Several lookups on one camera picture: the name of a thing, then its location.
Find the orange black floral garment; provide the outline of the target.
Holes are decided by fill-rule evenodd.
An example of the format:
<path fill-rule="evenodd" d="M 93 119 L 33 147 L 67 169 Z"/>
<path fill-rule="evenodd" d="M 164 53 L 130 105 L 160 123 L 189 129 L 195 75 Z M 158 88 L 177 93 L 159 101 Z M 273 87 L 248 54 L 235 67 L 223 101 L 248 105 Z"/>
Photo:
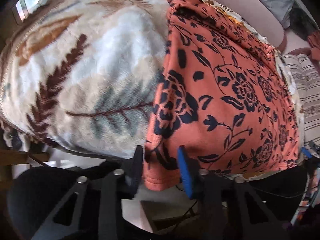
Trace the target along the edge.
<path fill-rule="evenodd" d="M 179 183 L 180 147 L 221 175 L 296 166 L 296 113 L 275 49 L 205 0 L 167 2 L 167 51 L 145 143 L 146 187 Z"/>

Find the black furry item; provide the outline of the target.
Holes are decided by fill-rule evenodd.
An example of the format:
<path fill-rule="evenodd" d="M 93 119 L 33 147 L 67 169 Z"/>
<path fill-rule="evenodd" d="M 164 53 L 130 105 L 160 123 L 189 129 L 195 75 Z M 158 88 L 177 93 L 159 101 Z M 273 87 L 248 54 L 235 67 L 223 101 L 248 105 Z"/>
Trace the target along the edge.
<path fill-rule="evenodd" d="M 308 36 L 318 30 L 317 24 L 296 3 L 293 4 L 289 18 L 291 30 L 304 41 L 307 41 Z"/>

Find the striped beige cushion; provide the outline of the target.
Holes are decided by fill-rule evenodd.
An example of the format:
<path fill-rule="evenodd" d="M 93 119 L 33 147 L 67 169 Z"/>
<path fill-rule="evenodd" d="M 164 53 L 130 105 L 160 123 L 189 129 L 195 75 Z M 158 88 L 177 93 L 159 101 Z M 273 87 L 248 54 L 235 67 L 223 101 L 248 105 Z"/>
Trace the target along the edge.
<path fill-rule="evenodd" d="M 315 154 L 310 144 L 319 146 L 319 73 L 305 54 L 287 54 L 283 58 L 290 69 L 302 104 L 303 144 L 306 150 Z"/>

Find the cream leaf-pattern blanket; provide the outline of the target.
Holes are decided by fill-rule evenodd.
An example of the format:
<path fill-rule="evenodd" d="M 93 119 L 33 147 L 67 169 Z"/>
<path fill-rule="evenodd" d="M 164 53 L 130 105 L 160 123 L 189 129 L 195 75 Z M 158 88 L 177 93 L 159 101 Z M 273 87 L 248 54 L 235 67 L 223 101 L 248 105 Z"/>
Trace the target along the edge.
<path fill-rule="evenodd" d="M 167 0 L 49 0 L 1 54 L 1 118 L 75 155 L 129 159 L 163 63 Z"/>

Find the pink quilted bolster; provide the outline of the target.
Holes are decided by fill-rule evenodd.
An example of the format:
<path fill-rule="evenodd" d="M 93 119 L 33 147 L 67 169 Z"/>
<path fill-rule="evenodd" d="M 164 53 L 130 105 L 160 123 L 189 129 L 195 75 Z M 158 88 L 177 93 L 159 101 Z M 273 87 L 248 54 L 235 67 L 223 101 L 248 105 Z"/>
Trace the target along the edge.
<path fill-rule="evenodd" d="M 281 23 L 259 0 L 215 0 L 242 16 L 261 36 L 283 54 L 311 55 L 308 42 L 303 41 Z"/>

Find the salmon pink cloth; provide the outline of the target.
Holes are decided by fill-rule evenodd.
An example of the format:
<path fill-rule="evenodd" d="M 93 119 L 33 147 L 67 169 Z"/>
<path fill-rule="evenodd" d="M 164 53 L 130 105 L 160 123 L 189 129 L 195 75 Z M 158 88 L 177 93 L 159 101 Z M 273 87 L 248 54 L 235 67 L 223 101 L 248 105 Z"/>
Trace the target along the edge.
<path fill-rule="evenodd" d="M 320 61 L 320 32 L 314 31 L 308 36 L 308 43 L 311 47 L 311 57 L 313 60 Z"/>

